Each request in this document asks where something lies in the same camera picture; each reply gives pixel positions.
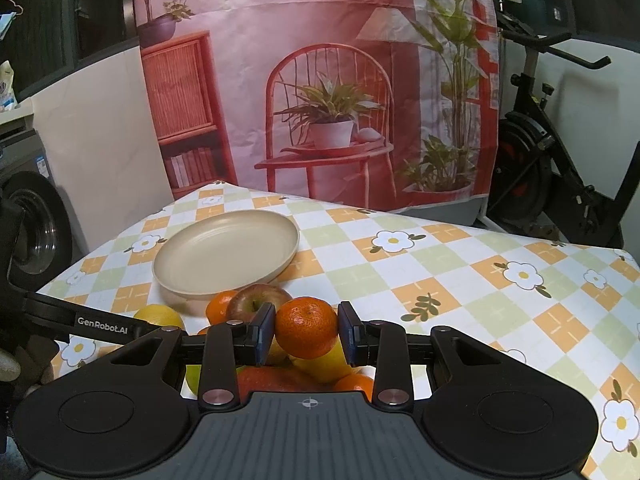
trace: beige plate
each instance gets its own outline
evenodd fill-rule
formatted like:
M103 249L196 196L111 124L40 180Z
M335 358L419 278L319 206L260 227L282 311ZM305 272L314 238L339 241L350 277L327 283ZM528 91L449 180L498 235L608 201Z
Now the beige plate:
M296 225L278 213L223 213L165 242L154 260L153 275L174 294L204 300L220 290L270 282L289 265L299 240Z

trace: red chair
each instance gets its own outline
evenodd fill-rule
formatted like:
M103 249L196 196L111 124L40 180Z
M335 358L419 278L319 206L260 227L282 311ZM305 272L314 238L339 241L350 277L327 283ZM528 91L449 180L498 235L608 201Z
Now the red chair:
M308 156L300 153L280 153L291 146L306 142L306 128L292 129L294 121L284 115L274 120L274 112L300 104L295 86L318 85L318 73L330 80L338 78L345 84L357 84L361 90L384 105L384 110L374 110L370 117L361 117L359 128L371 127L382 134L379 146L368 152L329 158ZM313 168L337 164L359 164L358 174L363 181L362 206L369 207L369 161L384 156L394 197L396 186L390 152L393 137L390 130L390 114L393 110L391 83L385 70L373 57L350 45L321 43L301 48L284 58L271 72L266 87L266 159L255 165L257 170L267 170L267 189L275 192L276 170L305 168L309 198L316 198L316 183Z

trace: cabinet door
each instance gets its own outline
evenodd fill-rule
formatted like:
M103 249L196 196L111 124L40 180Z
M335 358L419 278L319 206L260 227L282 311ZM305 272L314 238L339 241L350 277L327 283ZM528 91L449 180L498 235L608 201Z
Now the cabinet door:
M158 139L214 126L199 40L143 56Z

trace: ribbed gray surface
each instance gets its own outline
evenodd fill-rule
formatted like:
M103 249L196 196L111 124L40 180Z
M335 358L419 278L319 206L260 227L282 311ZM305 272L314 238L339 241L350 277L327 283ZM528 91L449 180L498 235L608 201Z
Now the ribbed gray surface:
M424 441L412 419L360 393L254 394L204 416L185 447L130 480L472 480ZM45 473L34 480L52 480Z

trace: chair seat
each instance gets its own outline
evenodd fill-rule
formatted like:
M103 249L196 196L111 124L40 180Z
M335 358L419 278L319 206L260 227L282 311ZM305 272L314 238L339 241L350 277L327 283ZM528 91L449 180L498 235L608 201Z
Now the chair seat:
M385 155L393 150L392 144L387 144L370 152L357 153L356 155L334 156L329 158L306 158L298 153L287 153L274 158L267 158L254 166L256 170L277 170L280 168L309 168L311 166L336 166L337 164L352 164L368 160L374 156Z

